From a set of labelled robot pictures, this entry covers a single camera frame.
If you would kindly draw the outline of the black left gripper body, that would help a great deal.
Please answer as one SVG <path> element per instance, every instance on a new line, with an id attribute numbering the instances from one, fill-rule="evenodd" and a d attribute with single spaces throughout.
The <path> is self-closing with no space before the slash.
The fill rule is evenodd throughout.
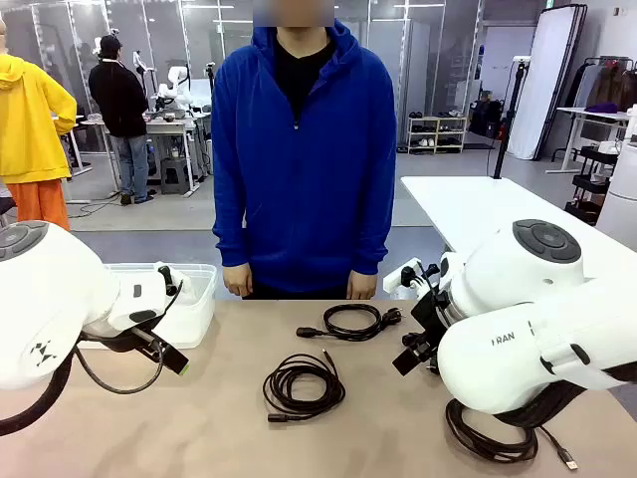
<path id="1" fill-rule="evenodd" d="M 82 341 L 99 343 L 116 353 L 137 351 L 152 361 L 163 361 L 163 339 L 149 328 L 133 327 L 110 338 L 82 331 Z"/>

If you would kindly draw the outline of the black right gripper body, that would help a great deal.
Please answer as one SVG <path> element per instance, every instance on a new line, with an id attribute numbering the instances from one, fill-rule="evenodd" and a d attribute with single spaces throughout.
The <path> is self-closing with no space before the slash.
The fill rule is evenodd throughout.
<path id="1" fill-rule="evenodd" d="M 450 327 L 444 316 L 444 310 L 449 305 L 447 293 L 434 287 L 411 311 L 411 316 L 423 331 L 409 333 L 402 338 L 402 344 L 412 351 L 419 362 L 426 363 L 430 372 L 439 371 L 437 351 L 442 337 Z"/>

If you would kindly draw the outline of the person's left hand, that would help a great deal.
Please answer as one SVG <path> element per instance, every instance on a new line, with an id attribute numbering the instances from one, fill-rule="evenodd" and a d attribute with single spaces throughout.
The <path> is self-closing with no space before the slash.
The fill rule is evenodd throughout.
<path id="1" fill-rule="evenodd" d="M 377 288 L 377 276 L 365 275 L 351 271 L 347 283 L 346 298 L 348 300 L 370 300 Z"/>

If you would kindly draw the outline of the person's right hand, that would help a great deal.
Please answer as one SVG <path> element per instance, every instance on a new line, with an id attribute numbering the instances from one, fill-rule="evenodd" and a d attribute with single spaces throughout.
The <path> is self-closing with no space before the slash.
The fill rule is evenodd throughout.
<path id="1" fill-rule="evenodd" d="M 246 298 L 253 293 L 252 271 L 248 263 L 222 268 L 225 288 L 234 296 Z"/>

